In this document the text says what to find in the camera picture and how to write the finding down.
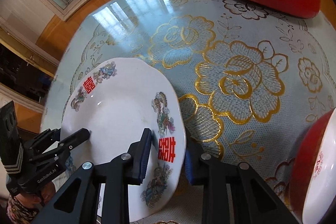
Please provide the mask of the person left hand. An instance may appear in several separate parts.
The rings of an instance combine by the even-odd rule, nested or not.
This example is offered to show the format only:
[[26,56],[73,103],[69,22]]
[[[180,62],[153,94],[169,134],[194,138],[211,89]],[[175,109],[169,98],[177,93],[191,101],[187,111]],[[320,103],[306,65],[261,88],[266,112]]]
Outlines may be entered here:
[[21,192],[16,196],[16,199],[25,207],[32,208],[35,204],[38,203],[48,203],[49,200],[55,195],[56,189],[55,184],[51,181],[46,184],[42,189],[41,193],[36,194],[29,194],[26,192]]

